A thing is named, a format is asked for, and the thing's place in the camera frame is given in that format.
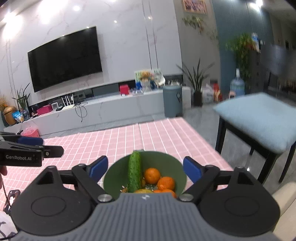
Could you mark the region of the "red box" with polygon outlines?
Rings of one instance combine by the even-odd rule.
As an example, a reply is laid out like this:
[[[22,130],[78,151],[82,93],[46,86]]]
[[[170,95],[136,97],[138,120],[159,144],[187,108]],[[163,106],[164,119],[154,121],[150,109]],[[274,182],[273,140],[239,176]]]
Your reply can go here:
[[[127,84],[120,85],[119,91],[121,95],[129,95],[130,94],[130,88]]]

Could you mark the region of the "large green pear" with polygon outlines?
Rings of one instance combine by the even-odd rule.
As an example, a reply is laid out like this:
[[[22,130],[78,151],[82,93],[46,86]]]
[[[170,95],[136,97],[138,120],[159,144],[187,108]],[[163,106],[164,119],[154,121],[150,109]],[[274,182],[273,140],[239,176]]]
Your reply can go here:
[[[154,192],[150,189],[138,189],[134,193],[154,193]]]

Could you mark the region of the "green cucumber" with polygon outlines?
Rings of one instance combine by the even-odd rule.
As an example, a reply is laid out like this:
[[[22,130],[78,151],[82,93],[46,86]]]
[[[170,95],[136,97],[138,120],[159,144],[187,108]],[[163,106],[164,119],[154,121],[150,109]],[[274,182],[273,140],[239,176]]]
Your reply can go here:
[[[127,189],[133,193],[141,188],[142,185],[142,161],[140,153],[133,151],[128,160]]]

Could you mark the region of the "pink plastic basket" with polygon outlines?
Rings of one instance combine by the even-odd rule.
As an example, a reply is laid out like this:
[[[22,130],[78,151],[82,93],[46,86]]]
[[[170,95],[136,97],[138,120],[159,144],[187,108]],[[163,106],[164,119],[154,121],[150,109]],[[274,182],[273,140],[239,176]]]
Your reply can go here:
[[[23,137],[31,137],[31,138],[39,138],[39,131],[34,126],[28,126],[21,132],[21,136]]]

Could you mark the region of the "white marble tv console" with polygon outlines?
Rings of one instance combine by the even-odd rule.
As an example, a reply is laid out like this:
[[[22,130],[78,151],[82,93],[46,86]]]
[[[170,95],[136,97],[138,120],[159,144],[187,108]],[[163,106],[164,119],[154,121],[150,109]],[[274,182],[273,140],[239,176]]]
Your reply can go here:
[[[88,100],[81,107],[51,111],[23,123],[4,128],[17,133],[29,126],[36,127],[40,135],[64,132],[75,128],[129,121],[141,123],[164,117],[163,91],[156,90],[142,95],[113,95]]]

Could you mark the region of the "orange back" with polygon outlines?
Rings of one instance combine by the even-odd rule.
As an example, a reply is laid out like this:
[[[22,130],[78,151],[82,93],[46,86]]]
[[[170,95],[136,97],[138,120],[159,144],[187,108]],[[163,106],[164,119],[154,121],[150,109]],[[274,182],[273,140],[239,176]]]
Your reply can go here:
[[[147,184],[157,184],[161,178],[161,173],[156,168],[148,168],[144,171],[144,179]]]

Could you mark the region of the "water jug bottle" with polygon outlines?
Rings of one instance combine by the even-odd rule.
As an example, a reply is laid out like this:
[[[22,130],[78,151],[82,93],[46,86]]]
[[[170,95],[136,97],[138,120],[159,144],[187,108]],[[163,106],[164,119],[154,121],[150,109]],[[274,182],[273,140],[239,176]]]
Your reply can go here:
[[[230,91],[235,93],[236,97],[245,95],[245,82],[240,77],[240,70],[236,69],[236,77],[230,82]]]

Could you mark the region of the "pink checkered tablecloth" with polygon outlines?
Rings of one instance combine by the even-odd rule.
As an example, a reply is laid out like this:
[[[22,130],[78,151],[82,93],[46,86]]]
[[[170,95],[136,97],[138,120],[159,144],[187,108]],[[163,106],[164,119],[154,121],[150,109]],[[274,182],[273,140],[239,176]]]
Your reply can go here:
[[[221,170],[232,169],[183,118],[52,137],[45,139],[44,143],[62,146],[65,151],[63,157],[45,159],[39,168],[8,167],[8,174],[4,177],[5,190],[1,191],[1,206],[4,206],[5,195],[9,191],[23,191],[47,166],[67,170],[79,163],[90,164],[102,155],[106,155],[112,165],[133,150],[163,152],[179,161],[190,156],[202,165],[214,165]]]

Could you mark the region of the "green colander bowl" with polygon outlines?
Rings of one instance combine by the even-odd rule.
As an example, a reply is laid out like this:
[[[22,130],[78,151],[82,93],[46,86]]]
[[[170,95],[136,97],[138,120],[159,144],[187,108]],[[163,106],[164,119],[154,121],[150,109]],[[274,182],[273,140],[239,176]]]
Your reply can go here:
[[[161,177],[171,177],[175,180],[176,195],[180,195],[187,184],[187,177],[183,171],[183,166],[175,157],[156,151],[138,151],[142,161],[142,178],[144,171],[148,168],[156,168],[160,171]],[[117,199],[121,193],[128,192],[127,189],[127,172],[128,160],[130,155],[127,155],[116,161],[106,172],[103,180],[103,187],[107,193]],[[145,185],[144,189],[158,190],[157,184]]]

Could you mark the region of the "teddy bear toy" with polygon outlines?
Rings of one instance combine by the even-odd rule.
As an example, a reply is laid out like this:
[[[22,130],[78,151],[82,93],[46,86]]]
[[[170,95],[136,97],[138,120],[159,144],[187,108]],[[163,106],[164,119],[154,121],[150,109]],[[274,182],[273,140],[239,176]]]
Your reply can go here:
[[[140,81],[147,82],[151,80],[151,73],[149,71],[142,71],[140,73]]]

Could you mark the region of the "potted plant left side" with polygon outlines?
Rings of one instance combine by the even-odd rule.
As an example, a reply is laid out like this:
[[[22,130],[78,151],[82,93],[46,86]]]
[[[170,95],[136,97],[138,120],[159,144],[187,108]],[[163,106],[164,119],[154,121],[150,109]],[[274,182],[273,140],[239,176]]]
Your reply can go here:
[[[26,90],[29,87],[29,83],[27,84],[27,86],[25,88],[20,88],[20,90],[16,91],[16,95],[17,98],[14,98],[14,100],[17,101],[18,103],[18,109],[20,111],[20,113],[23,115],[23,120],[27,121],[30,119],[30,113],[28,111],[28,98],[30,97],[30,94],[26,94]]]

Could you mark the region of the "white plastic bag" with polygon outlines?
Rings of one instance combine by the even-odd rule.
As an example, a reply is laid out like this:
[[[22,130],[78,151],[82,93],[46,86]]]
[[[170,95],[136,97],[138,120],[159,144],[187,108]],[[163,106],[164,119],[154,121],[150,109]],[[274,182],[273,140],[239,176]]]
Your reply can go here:
[[[203,104],[214,102],[214,89],[209,84],[202,87],[202,102]]]

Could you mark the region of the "leafy plant on cabinet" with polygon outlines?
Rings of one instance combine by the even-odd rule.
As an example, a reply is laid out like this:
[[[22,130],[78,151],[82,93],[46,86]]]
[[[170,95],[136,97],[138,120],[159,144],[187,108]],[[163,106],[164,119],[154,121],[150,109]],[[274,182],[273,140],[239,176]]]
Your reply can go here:
[[[255,50],[255,43],[248,33],[241,33],[234,39],[229,40],[226,49],[234,54],[236,68],[244,81],[250,80],[250,52]]]

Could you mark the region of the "framed wall picture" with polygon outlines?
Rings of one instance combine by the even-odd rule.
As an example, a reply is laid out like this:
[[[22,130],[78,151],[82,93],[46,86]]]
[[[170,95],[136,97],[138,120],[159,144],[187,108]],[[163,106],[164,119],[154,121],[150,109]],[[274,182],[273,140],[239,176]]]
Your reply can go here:
[[[188,13],[207,14],[206,4],[202,0],[182,0],[184,10]]]

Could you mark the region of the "brown longan right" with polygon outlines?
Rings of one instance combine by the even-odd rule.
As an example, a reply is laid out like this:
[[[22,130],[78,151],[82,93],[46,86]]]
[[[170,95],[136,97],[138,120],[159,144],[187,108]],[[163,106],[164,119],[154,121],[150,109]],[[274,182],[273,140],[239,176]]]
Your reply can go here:
[[[145,185],[146,185],[145,179],[142,178],[141,179],[141,188],[144,189],[145,188]]]

